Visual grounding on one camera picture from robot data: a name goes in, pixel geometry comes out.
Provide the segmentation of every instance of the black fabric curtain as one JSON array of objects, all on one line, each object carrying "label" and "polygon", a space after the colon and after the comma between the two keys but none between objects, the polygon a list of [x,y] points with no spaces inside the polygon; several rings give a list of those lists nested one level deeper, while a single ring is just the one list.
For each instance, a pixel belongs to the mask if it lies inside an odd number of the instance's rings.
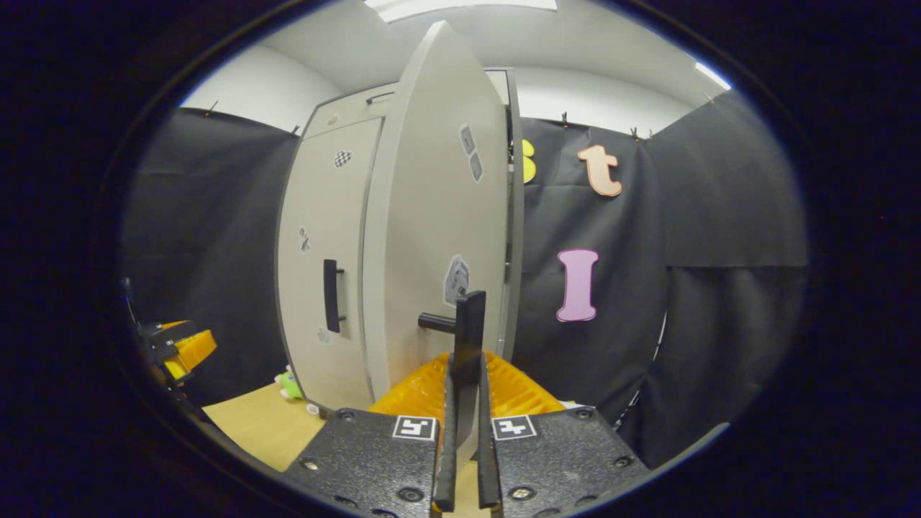
[{"label": "black fabric curtain", "polygon": [[140,321],[192,320],[214,335],[217,349],[185,386],[197,405],[265,386],[285,368],[274,239],[296,148],[271,126],[179,109],[136,177],[122,271]]},{"label": "black fabric curtain", "polygon": [[[790,346],[809,262],[794,171],[732,91],[651,140],[529,119],[523,128],[537,174],[525,186],[513,361],[557,397],[597,406],[661,465],[734,419]],[[596,144],[618,159],[614,198],[592,191],[576,156]],[[554,318],[556,255],[568,248],[600,256],[589,322]]]}]

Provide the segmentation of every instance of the yellow object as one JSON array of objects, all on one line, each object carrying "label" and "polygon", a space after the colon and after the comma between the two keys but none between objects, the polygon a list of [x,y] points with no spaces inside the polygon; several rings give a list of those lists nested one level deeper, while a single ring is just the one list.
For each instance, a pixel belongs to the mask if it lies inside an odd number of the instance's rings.
[{"label": "yellow object", "polygon": [[537,174],[537,165],[530,157],[534,156],[534,145],[527,140],[521,141],[521,154],[524,155],[524,182],[530,182]]},{"label": "yellow object", "polygon": [[[169,329],[173,325],[182,324],[182,322],[185,321],[162,324],[160,328]],[[173,378],[177,380],[191,372],[196,365],[201,363],[217,348],[215,338],[211,336],[211,331],[207,329],[188,338],[183,338],[173,345],[176,346],[179,355],[167,359],[163,364],[166,365]]]},{"label": "yellow object", "polygon": [[[565,407],[549,392],[495,354],[485,351],[486,369],[489,373],[489,396],[492,417],[545,414],[558,412]],[[368,411],[392,416],[444,417],[445,371],[448,355],[429,361],[397,383]]]}]

